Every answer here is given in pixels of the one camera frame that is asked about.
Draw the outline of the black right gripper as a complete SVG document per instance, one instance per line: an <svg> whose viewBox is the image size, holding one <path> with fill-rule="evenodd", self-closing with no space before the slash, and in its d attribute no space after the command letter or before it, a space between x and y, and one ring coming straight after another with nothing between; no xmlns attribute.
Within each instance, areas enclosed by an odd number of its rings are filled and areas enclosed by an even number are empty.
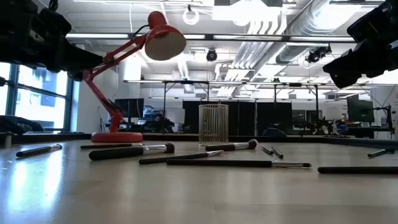
<svg viewBox="0 0 398 224"><path fill-rule="evenodd" d="M397 69L397 40L392 42L362 41L354 49L323 66L338 88L355 84L362 75L378 77Z"/></svg>

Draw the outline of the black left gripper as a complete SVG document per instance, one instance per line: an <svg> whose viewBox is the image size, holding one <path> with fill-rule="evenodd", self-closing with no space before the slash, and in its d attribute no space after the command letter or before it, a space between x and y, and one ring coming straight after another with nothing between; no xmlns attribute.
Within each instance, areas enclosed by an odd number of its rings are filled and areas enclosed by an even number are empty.
<svg viewBox="0 0 398 224"><path fill-rule="evenodd" d="M76 82L83 71L103 63L103 57L69 43L67 31L38 18L1 20L1 62L68 71Z"/></svg>

